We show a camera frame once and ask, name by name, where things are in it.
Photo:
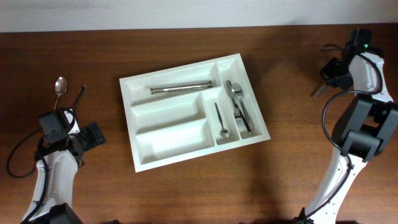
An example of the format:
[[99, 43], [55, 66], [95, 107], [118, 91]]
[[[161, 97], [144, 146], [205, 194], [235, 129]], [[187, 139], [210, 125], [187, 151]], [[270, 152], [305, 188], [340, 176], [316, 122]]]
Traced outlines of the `silver fork long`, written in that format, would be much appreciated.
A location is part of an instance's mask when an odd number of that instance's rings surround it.
[[249, 135], [252, 136], [253, 134], [251, 134], [249, 132], [250, 129], [249, 129], [249, 126], [244, 118], [243, 112], [241, 110], [241, 105], [239, 104], [239, 100], [236, 98], [236, 95], [244, 96], [243, 89], [241, 88], [240, 84], [232, 83], [230, 80], [226, 80], [226, 87], [228, 88], [228, 96], [231, 98], [233, 105], [240, 109], [241, 115], [243, 117], [243, 121], [246, 125], [246, 129], [248, 130]]

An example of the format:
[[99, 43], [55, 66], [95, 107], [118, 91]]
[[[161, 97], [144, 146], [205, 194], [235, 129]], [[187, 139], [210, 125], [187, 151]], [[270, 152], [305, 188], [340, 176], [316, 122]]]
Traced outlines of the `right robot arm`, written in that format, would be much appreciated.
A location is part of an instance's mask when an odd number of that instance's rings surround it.
[[[380, 155], [397, 129], [397, 103], [390, 96], [383, 75], [384, 52], [371, 45], [372, 32], [358, 28], [345, 46], [326, 44], [326, 51], [340, 51], [320, 71], [324, 87], [340, 87], [322, 111], [322, 130], [332, 143], [331, 161], [315, 198], [293, 223], [336, 223], [337, 214], [355, 178]], [[327, 132], [325, 118], [337, 98], [354, 94], [352, 102]]]

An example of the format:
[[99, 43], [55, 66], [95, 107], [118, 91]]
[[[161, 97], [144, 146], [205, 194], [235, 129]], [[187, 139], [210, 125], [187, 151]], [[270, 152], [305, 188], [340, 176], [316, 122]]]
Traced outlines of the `white plastic cutlery tray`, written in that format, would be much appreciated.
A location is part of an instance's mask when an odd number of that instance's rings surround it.
[[[214, 87], [150, 94], [151, 88], [209, 80]], [[236, 124], [226, 80], [243, 89], [243, 103], [255, 126], [252, 136]], [[240, 54], [121, 78], [119, 83], [136, 172], [271, 138]], [[228, 139], [220, 136], [215, 103]]]

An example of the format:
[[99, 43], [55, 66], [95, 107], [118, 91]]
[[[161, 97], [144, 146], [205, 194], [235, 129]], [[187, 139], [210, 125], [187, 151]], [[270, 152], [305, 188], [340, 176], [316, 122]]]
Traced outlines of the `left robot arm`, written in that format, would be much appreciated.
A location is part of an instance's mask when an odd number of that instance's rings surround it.
[[35, 152], [34, 196], [22, 223], [81, 223], [72, 210], [73, 181], [83, 154], [106, 142], [96, 122], [79, 127], [72, 108], [40, 115], [43, 136]]

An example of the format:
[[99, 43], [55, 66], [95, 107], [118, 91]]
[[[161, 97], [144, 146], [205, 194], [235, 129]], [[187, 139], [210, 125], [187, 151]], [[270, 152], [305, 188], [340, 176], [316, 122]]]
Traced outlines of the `small dark-handled spoon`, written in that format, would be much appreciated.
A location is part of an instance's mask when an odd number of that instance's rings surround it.
[[318, 89], [316, 90], [316, 92], [314, 93], [313, 97], [314, 98], [319, 97], [327, 88], [328, 88], [328, 84], [327, 83], [321, 84], [318, 87]]

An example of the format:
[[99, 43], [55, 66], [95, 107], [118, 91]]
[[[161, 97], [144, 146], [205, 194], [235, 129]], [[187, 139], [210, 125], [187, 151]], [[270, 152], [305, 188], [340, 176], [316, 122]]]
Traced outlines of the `small silver teaspoon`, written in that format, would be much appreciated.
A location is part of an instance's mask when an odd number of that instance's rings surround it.
[[223, 138], [225, 138], [225, 139], [228, 139], [228, 138], [230, 137], [230, 132], [224, 127], [223, 119], [222, 119], [222, 117], [221, 117], [221, 113], [220, 113], [220, 110], [219, 110], [219, 108], [218, 108], [217, 103], [215, 103], [215, 108], [216, 108], [218, 120], [219, 120], [220, 126], [221, 126], [220, 136], [223, 137]]

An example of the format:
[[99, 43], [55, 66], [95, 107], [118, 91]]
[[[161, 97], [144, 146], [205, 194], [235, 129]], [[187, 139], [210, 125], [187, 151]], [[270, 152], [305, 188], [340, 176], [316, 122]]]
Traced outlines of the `silver spoon dark handle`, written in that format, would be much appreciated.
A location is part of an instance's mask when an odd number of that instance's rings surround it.
[[76, 100], [75, 100], [75, 102], [74, 102], [74, 104], [73, 104], [73, 106], [72, 106], [72, 110], [73, 110], [73, 111], [76, 111], [76, 110], [77, 110], [78, 105], [79, 105], [81, 99], [83, 98], [83, 95], [84, 95], [84, 93], [85, 93], [86, 88], [87, 88], [87, 85], [82, 85], [82, 86], [81, 86], [80, 91], [79, 91], [79, 94], [78, 94], [78, 96], [77, 96], [77, 98], [76, 98]]

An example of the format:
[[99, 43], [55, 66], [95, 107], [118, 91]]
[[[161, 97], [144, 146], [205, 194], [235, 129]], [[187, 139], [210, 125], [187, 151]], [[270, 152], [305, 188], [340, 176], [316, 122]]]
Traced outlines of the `silver fork short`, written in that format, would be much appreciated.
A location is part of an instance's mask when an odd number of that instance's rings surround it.
[[234, 113], [234, 118], [235, 118], [235, 121], [236, 121], [236, 124], [238, 125], [238, 127], [245, 128], [246, 125], [245, 125], [245, 123], [243, 121], [243, 117], [241, 115], [240, 109], [238, 107], [234, 106], [234, 112], [233, 113]]

